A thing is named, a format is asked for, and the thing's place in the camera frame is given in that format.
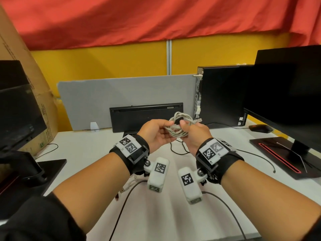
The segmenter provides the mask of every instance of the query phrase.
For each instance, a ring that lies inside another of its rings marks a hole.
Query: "yellow wall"
[[[52,92],[59,81],[166,75],[166,41],[70,50],[33,51]],[[58,131],[72,130],[58,100]]]
[[[253,64],[259,49],[285,47],[288,34],[215,35],[172,41],[172,74],[196,73],[198,66]],[[54,95],[59,81],[166,75],[166,42],[32,52]],[[71,126],[58,100],[59,128]]]

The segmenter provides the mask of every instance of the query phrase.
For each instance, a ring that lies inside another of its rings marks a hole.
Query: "gray desk divider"
[[[57,84],[73,130],[111,128],[110,107],[184,103],[193,116],[196,79],[192,74],[92,79]]]

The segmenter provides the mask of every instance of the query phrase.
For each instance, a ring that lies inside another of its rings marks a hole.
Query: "forearm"
[[[63,181],[53,192],[88,233],[128,178],[124,162],[110,153]]]
[[[321,215],[320,205],[243,161],[221,184],[266,240],[301,240]]]

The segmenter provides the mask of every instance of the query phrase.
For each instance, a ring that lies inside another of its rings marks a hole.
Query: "white desk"
[[[274,134],[251,132],[249,129],[211,129],[214,137],[226,140],[237,149],[261,154],[249,143],[250,139],[275,137]],[[49,187],[46,194],[59,183],[79,170],[95,162],[109,152],[114,143],[122,138],[122,133],[113,133],[111,129],[90,131],[61,132],[53,143],[59,148],[43,157],[40,161],[67,159],[67,163]],[[55,146],[49,145],[40,154],[50,151]],[[173,150],[183,153],[181,144],[173,143]],[[321,204],[321,186],[311,179],[296,181],[275,166],[276,173],[270,164],[256,156],[239,152],[245,161],[290,186],[300,193]],[[163,192],[158,194],[147,190],[146,183],[138,185],[131,193],[112,240],[241,240],[241,232],[229,210],[218,199],[205,195],[201,203],[189,205],[180,186],[177,170],[184,166],[196,168],[195,158],[191,154],[179,156],[170,151],[170,145],[162,146],[149,156],[151,161],[162,156],[170,160]],[[259,237],[257,230],[226,194],[222,186],[207,183],[202,187],[222,198],[234,212],[247,238]],[[108,240],[116,223],[122,204],[129,191],[120,196],[119,201],[113,200],[98,223],[87,235],[88,241]]]

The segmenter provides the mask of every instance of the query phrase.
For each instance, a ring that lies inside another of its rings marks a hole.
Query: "red curtain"
[[[321,0],[0,0],[30,50],[276,30],[321,42]]]

